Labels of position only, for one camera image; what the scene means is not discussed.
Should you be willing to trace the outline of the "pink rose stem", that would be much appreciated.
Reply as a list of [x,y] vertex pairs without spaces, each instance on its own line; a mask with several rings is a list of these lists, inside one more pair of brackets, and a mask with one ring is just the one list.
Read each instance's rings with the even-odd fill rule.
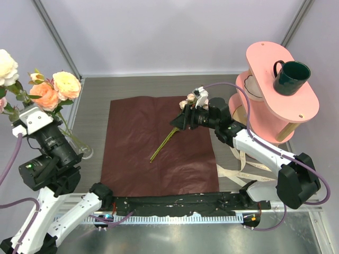
[[19,108],[12,106],[6,99],[6,97],[1,98],[1,114],[8,116],[8,119],[11,122],[15,122],[19,119]]

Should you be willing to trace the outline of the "peach rose stem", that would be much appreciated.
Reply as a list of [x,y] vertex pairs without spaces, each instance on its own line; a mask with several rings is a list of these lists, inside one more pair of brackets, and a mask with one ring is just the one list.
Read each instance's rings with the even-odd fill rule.
[[62,115],[64,106],[72,105],[82,90],[80,81],[71,73],[59,71],[46,78],[42,73],[36,71],[29,74],[32,88],[29,97],[47,114],[60,121],[62,125],[68,122]]

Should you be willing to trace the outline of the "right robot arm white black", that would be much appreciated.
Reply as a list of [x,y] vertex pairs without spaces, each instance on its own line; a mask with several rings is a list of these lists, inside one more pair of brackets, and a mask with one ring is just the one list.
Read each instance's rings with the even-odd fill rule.
[[301,153],[296,156],[260,139],[231,117],[229,107],[222,98],[210,99],[206,110],[186,105],[170,124],[180,130],[193,130],[199,126],[213,129],[219,141],[245,152],[275,173],[277,180],[254,180],[240,189],[239,193],[246,203],[281,201],[296,210],[321,187],[308,155]]

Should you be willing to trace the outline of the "red wrapping paper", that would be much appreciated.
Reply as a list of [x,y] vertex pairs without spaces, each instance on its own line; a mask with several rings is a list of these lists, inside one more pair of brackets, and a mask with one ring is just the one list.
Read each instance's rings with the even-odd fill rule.
[[117,197],[219,190],[210,131],[173,132],[182,96],[138,96],[110,103],[101,183]]

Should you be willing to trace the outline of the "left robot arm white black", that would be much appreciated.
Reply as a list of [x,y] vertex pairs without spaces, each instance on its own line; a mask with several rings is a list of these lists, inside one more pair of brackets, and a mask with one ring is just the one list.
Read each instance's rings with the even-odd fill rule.
[[83,200],[54,222],[60,207],[80,181],[78,164],[82,155],[74,151],[57,122],[32,134],[20,121],[15,121],[12,126],[19,142],[23,137],[33,138],[40,146],[41,155],[19,167],[24,183],[39,195],[1,205],[1,208],[8,208],[27,201],[34,203],[18,232],[1,242],[1,250],[5,253],[56,253],[66,236],[86,217],[111,205],[113,192],[102,183],[93,184]]

